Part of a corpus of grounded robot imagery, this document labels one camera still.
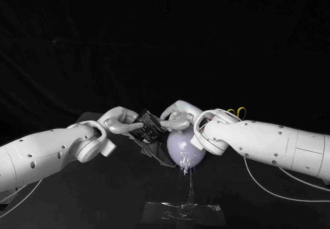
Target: balloon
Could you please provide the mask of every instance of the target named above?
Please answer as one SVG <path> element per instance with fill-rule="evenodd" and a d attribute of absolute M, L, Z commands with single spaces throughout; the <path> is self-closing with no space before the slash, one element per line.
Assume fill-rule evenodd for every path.
<path fill-rule="evenodd" d="M 168 149 L 172 160 L 182 167 L 185 173 L 188 173 L 188 169 L 198 165 L 207 154 L 207 149 L 199 150 L 191 143 L 195 136 L 194 128 L 194 125 L 189 125 L 189 127 L 182 130 L 182 133 L 173 130 L 168 138 Z"/>

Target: black table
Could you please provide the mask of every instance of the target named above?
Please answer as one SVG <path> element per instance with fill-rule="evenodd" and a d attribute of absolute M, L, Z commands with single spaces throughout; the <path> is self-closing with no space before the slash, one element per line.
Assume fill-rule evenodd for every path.
<path fill-rule="evenodd" d="M 101 114 L 84 113 L 80 120 Z M 181 168 L 169 168 L 140 153 L 123 135 L 111 135 L 117 150 L 87 163 L 71 162 L 48 177 L 21 206 L 0 219 L 0 228 L 162 228 L 142 223 L 146 202 L 178 201 Z M 276 194 L 329 199 L 330 192 L 302 184 L 277 167 L 248 160 L 256 179 Z M 325 186 L 322 180 L 292 172 Z M 9 211 L 38 182 L 19 193 Z M 244 158 L 230 147 L 222 156 L 207 153 L 194 172 L 195 202 L 220 204 L 228 228 L 328 228 L 330 203 L 302 203 L 273 196 L 254 182 Z"/>

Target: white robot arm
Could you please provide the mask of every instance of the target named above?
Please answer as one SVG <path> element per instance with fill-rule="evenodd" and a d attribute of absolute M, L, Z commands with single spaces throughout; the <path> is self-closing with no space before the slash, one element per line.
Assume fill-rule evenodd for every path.
<path fill-rule="evenodd" d="M 110 132 L 124 134 L 142 128 L 132 124 L 137 113 L 116 107 L 98 121 L 86 121 L 65 129 L 32 134 L 0 147 L 0 192 L 22 187 L 60 172 L 71 161 L 81 163 L 98 153 L 110 156 L 117 146 Z"/>
<path fill-rule="evenodd" d="M 185 109 L 182 101 L 171 107 L 178 108 L 168 109 L 175 112 Z M 183 120 L 194 120 L 195 137 L 191 142 L 199 149 L 205 148 L 215 155 L 222 155 L 231 145 L 244 157 L 309 174 L 323 179 L 326 185 L 330 183 L 329 135 L 264 122 L 241 121 L 222 109 L 185 113 L 173 121 L 162 122 L 162 125 L 179 129 L 176 126 L 185 123 Z"/>

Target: black packet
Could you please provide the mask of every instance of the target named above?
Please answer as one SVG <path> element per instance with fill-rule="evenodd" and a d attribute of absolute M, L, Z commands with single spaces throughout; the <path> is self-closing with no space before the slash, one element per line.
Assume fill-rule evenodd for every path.
<path fill-rule="evenodd" d="M 152 144 L 158 138 L 168 133 L 168 129 L 160 125 L 158 117 L 147 109 L 143 110 L 133 123 L 145 124 L 143 128 L 130 131 L 130 134 L 137 140 L 147 144 Z"/>

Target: cable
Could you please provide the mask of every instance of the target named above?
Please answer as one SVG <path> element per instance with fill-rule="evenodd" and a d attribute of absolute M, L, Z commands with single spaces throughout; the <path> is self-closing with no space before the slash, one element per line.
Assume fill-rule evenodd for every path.
<path fill-rule="evenodd" d="M 286 173 L 287 173 L 287 175 L 290 175 L 297 181 L 300 181 L 300 182 L 303 182 L 305 184 L 307 184 L 307 185 L 310 185 L 310 186 L 313 186 L 313 187 L 316 187 L 316 188 L 319 188 L 319 189 L 322 189 L 322 190 L 330 192 L 330 189 L 329 189 L 329 188 L 325 188 L 325 187 L 320 187 L 320 186 L 318 186 L 318 185 L 313 185 L 313 184 L 307 183 L 306 181 L 300 180 L 297 177 L 294 177 L 289 172 L 286 172 Z"/>
<path fill-rule="evenodd" d="M 244 161 L 245 161 L 245 165 L 247 165 L 247 169 L 248 169 L 248 172 L 250 172 L 250 167 L 248 167 L 248 164 L 247 164 L 247 159 L 244 158 Z M 251 172 L 250 172 L 250 176 L 253 177 L 253 179 L 254 179 L 254 181 L 256 181 L 256 183 L 261 186 L 261 184 L 257 182 L 257 180 L 256 180 L 256 178 L 254 178 L 254 176 L 253 176 L 253 174 L 251 174 Z M 305 200 L 305 199 L 292 199 L 292 198 L 289 198 L 289 197 L 283 197 L 283 196 L 280 196 L 280 195 L 277 195 L 277 194 L 274 194 L 273 192 L 270 192 L 263 186 L 261 186 L 261 188 L 269 192 L 269 193 L 271 193 L 274 196 L 277 196 L 277 197 L 280 197 L 280 198 L 283 198 L 283 199 L 289 199 L 289 200 L 294 200 L 294 201 L 300 201 L 300 202 L 330 202 L 330 200 Z"/>
<path fill-rule="evenodd" d="M 8 200 L 24 188 L 26 187 L 26 185 L 11 195 L 11 196 L 8 196 L 2 201 L 0 201 L 0 203 L 5 201 L 5 200 Z"/>
<path fill-rule="evenodd" d="M 22 204 L 22 202 L 28 199 L 28 197 L 29 197 L 31 194 L 34 193 L 35 189 L 31 191 L 29 195 L 28 195 L 28 196 L 25 197 L 25 199 L 19 202 L 19 204 L 18 204 L 18 205 L 16 205 L 16 206 L 15 206 L 15 207 L 0 216 L 0 218 L 3 218 L 3 217 L 16 209 L 16 207 Z"/>

